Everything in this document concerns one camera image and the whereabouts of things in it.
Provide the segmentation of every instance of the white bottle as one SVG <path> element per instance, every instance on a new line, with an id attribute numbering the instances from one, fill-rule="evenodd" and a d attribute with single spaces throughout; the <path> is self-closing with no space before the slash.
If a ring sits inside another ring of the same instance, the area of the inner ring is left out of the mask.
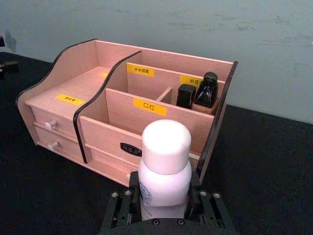
<path id="1" fill-rule="evenodd" d="M 183 218 L 191 180 L 191 135 L 181 123 L 158 120 L 142 134 L 138 167 L 142 220 Z"/>

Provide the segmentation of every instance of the wall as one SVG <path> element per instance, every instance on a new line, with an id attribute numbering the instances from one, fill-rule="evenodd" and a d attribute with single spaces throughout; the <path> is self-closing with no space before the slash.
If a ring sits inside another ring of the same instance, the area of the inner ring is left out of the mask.
<path id="1" fill-rule="evenodd" d="M 313 123 L 313 1 L 2 0 L 2 51 L 52 62 L 88 40 L 239 61 L 228 103 Z"/>

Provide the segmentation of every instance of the yellow label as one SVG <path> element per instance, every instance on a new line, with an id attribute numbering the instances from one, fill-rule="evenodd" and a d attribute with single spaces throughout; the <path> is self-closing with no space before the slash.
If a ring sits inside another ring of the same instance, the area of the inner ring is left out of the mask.
<path id="1" fill-rule="evenodd" d="M 66 101 L 68 103 L 75 104 L 75 105 L 82 105 L 84 103 L 83 100 L 76 99 L 76 98 L 68 96 L 66 94 L 60 94 L 60 95 L 58 95 L 56 97 L 56 99 L 59 99 L 59 100 L 62 100 L 62 101 Z"/>
<path id="2" fill-rule="evenodd" d="M 166 116 L 167 108 L 161 105 L 157 105 L 151 102 L 148 102 L 143 99 L 138 99 L 134 97 L 134 106 L 145 111 L 149 111 L 161 116 Z"/>
<path id="3" fill-rule="evenodd" d="M 192 77 L 192 76 L 187 76 L 187 75 L 181 75 L 180 76 L 180 83 L 181 84 L 189 84 L 189 85 L 193 85 L 195 87 L 199 87 L 202 80 L 203 80 L 203 78 L 197 78 L 197 77 Z"/>
<path id="4" fill-rule="evenodd" d="M 141 75 L 145 75 L 148 77 L 154 77 L 155 76 L 155 70 L 152 68 L 139 66 L 139 65 L 130 65 L 127 64 L 127 72 L 137 73 Z"/>

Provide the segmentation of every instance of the black table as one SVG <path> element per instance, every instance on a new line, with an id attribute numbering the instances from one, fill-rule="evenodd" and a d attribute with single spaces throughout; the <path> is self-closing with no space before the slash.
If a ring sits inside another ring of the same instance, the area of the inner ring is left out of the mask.
<path id="1" fill-rule="evenodd" d="M 96 234 L 124 187 L 35 146 L 15 99 L 51 63 L 0 53 L 10 60 L 21 71 L 0 81 L 0 234 Z M 202 186 L 244 235 L 312 234 L 312 158 L 313 125 L 227 106 Z"/>

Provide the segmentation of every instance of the white drawer knob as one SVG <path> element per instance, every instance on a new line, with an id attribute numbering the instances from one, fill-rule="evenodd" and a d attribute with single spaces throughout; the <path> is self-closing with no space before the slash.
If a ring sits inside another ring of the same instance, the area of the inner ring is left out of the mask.
<path id="1" fill-rule="evenodd" d="M 59 142 L 54 142 L 54 143 L 52 143 L 52 144 L 48 144 L 48 149 L 49 149 L 50 151 L 54 152 L 54 149 L 55 149 L 56 147 L 59 147 L 59 146 L 60 146 L 60 143 L 59 143 Z"/>
<path id="2" fill-rule="evenodd" d="M 54 126 L 56 126 L 57 124 L 58 124 L 57 121 L 53 120 L 53 121 L 51 121 L 51 122 L 46 122 L 46 123 L 45 123 L 45 126 L 46 126 L 46 128 L 47 128 L 49 131 L 51 131 L 52 128 L 53 128 Z"/>

